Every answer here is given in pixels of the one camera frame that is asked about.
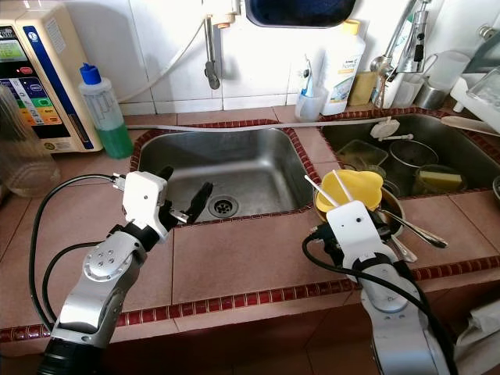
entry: green liquid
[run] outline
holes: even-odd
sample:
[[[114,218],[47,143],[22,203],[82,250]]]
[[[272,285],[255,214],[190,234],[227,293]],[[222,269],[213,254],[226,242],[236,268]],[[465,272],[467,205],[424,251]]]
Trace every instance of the green liquid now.
[[[119,127],[113,130],[97,129],[97,132],[109,157],[113,159],[123,159],[132,155],[134,146],[132,145],[132,140],[128,135],[125,123],[122,123]]]

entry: metal spoon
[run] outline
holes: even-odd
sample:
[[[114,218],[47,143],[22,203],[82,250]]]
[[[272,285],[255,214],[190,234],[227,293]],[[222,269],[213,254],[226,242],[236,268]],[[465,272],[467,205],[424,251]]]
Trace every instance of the metal spoon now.
[[[378,209],[379,212],[390,216],[392,219],[398,221],[408,229],[410,229],[414,234],[422,238],[425,242],[437,247],[437,248],[446,248],[448,246],[448,242],[443,240],[441,237],[438,237],[436,234],[432,234],[431,232],[424,230],[414,224],[411,224],[407,222],[406,220],[403,220],[401,217],[395,215],[392,212],[389,212],[385,209]]]
[[[409,248],[407,248],[405,244],[398,240],[396,236],[391,236],[391,241],[405,262],[414,263],[418,260],[416,255]]]

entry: double sink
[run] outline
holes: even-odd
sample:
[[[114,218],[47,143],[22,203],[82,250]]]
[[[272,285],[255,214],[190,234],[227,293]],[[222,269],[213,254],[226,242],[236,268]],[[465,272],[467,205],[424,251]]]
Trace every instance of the double sink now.
[[[458,170],[468,188],[489,188],[500,175],[500,166],[462,132],[425,115],[395,116],[397,134],[412,133],[430,146],[439,163]],[[360,139],[388,150],[390,142],[371,138],[373,124],[323,128],[332,149],[340,150]],[[300,209],[313,200],[304,180],[305,169],[290,138],[278,129],[238,132],[186,132],[164,134],[142,147],[139,170],[159,173],[172,166],[167,199],[176,209],[186,209],[204,182],[213,192],[198,221],[280,213]],[[397,180],[390,170],[388,178]]]

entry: wall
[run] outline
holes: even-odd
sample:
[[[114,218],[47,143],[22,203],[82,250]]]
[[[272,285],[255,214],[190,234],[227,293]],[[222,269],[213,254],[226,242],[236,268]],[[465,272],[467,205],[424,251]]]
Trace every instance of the wall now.
[[[64,0],[91,63],[109,77],[117,95],[154,77],[198,26],[200,0]],[[386,48],[405,7],[402,0],[357,0],[351,18],[362,21],[366,52],[360,69]],[[477,28],[500,24],[498,0],[433,0],[428,53],[457,49],[470,55],[480,45]],[[151,90],[123,105],[127,114],[182,113],[294,104],[298,69],[307,53],[318,71],[322,46],[334,43],[338,27],[326,30],[270,29],[238,17],[217,38],[221,88],[203,73],[203,32],[173,70]]]

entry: blue bottle cap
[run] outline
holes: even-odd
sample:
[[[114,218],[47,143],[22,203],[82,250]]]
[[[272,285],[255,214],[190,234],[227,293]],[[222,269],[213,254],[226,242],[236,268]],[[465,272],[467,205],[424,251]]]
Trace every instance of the blue bottle cap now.
[[[96,66],[84,62],[84,65],[80,68],[80,73],[86,84],[99,84],[101,82],[101,75]]]

